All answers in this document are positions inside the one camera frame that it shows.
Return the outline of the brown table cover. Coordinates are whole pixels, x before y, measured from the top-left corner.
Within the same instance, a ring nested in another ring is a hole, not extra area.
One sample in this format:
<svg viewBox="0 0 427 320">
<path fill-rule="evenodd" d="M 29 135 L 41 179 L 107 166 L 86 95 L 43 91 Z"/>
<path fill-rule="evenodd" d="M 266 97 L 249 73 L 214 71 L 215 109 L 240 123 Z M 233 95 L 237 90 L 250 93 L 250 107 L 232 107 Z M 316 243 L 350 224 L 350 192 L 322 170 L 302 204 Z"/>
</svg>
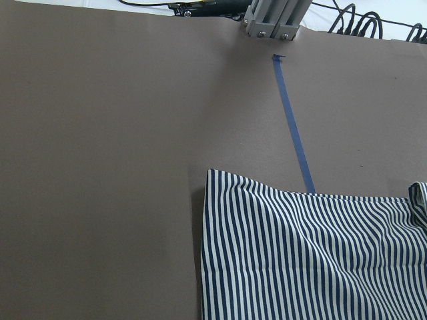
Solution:
<svg viewBox="0 0 427 320">
<path fill-rule="evenodd" d="M 406 197 L 426 47 L 224 18 L 1 2 L 1 318 L 199 319 L 206 174 Z"/>
</svg>

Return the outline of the black clamp tool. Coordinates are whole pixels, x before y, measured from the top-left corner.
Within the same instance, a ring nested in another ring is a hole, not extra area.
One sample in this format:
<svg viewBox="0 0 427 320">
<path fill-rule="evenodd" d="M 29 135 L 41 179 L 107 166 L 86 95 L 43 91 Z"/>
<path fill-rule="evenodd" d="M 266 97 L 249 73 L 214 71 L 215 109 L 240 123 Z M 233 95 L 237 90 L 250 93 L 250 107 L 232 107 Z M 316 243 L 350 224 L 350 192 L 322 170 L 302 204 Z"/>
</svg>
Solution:
<svg viewBox="0 0 427 320">
<path fill-rule="evenodd" d="M 251 4 L 249 0 L 178 1 L 167 6 L 175 15 L 183 17 L 234 17 L 244 14 Z"/>
</svg>

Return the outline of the blue white striped polo shirt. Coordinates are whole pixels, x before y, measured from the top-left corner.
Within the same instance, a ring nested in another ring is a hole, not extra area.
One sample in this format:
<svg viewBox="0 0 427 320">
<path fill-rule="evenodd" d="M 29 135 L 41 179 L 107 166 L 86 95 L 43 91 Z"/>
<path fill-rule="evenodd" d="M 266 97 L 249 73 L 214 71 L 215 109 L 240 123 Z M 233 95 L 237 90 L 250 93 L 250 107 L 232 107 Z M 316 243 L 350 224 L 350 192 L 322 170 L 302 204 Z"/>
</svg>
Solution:
<svg viewBox="0 0 427 320">
<path fill-rule="evenodd" d="M 406 198 L 207 173 L 204 319 L 425 319 L 426 184 Z"/>
</svg>

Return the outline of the aluminium frame post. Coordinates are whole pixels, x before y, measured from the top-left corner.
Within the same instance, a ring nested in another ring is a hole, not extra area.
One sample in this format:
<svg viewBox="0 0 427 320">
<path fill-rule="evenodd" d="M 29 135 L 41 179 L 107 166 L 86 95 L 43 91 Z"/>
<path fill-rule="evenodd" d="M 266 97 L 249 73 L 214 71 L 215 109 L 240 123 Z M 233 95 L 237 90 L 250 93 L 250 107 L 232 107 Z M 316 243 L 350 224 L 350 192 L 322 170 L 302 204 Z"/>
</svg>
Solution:
<svg viewBox="0 0 427 320">
<path fill-rule="evenodd" d="M 249 37 L 292 41 L 311 0 L 253 0 L 243 19 Z"/>
</svg>

